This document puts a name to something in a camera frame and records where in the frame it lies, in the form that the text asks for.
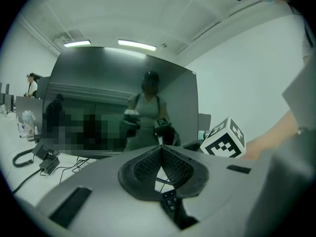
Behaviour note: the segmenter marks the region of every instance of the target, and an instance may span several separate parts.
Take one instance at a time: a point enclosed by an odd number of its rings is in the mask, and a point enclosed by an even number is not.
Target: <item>white cube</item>
[[[245,135],[228,117],[215,126],[201,145],[207,155],[239,158],[246,153]]]

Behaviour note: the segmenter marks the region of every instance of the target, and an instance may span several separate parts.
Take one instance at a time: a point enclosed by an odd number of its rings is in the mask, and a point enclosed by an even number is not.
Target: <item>cap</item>
[[[148,71],[144,75],[144,80],[153,80],[159,82],[159,74],[155,71]]]

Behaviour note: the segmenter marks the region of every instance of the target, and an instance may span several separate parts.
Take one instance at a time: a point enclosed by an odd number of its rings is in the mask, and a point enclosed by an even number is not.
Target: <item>ceiling light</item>
[[[123,54],[128,54],[137,58],[145,59],[146,54],[144,53],[139,53],[139,52],[134,52],[134,51],[129,51],[129,50],[124,50],[124,49],[118,49],[118,48],[110,48],[110,47],[105,47],[106,50],[117,52],[117,53],[123,53]]]
[[[119,39],[118,43],[120,45],[128,45],[128,46],[134,46],[134,47],[139,47],[139,48],[143,48],[143,49],[147,49],[147,50],[151,50],[151,51],[155,51],[156,47],[152,46],[152,45],[145,45],[142,43],[138,43],[138,42],[134,42],[134,41],[129,41],[129,40],[123,40],[123,39]]]
[[[64,44],[64,47],[72,47],[72,46],[79,46],[79,45],[91,45],[91,42],[89,40],[77,41],[77,42]]]

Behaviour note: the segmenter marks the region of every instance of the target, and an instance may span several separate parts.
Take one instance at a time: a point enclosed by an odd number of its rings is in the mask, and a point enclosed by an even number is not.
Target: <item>bottle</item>
[[[25,128],[25,135],[27,138],[34,137],[34,120],[35,117],[33,115],[33,112],[31,111],[24,111],[22,114],[22,119],[24,123]]]

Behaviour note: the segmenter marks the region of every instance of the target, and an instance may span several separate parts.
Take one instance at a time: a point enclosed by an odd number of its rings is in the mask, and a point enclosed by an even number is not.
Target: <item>white desk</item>
[[[0,168],[3,176],[6,178],[6,181],[11,188],[15,190],[19,184],[30,176],[32,173],[39,169],[39,164],[42,160],[38,157],[34,157],[34,163],[25,167],[17,168],[13,166],[12,159],[20,152],[31,149],[35,147],[35,142],[29,142],[26,138],[20,138],[20,133],[15,119],[9,119],[3,114],[0,114]],[[18,162],[24,162],[33,158],[33,154],[29,153],[18,159]],[[76,164],[77,157],[60,154],[58,156],[60,161],[58,167],[71,167]],[[88,162],[93,163],[94,159],[90,159]],[[72,169],[67,169],[63,173],[62,181],[66,180],[68,177],[74,173]],[[52,176],[40,176],[36,174],[30,180],[28,180],[22,188],[16,193],[17,196],[28,201],[33,206],[36,206],[38,202],[55,186],[59,185],[60,176],[63,169],[60,168],[55,171]],[[167,176],[160,169],[157,177],[160,179],[166,180]],[[156,182],[155,190],[160,191],[163,186],[163,183]],[[172,190],[171,185],[165,184],[162,192],[167,192]]]

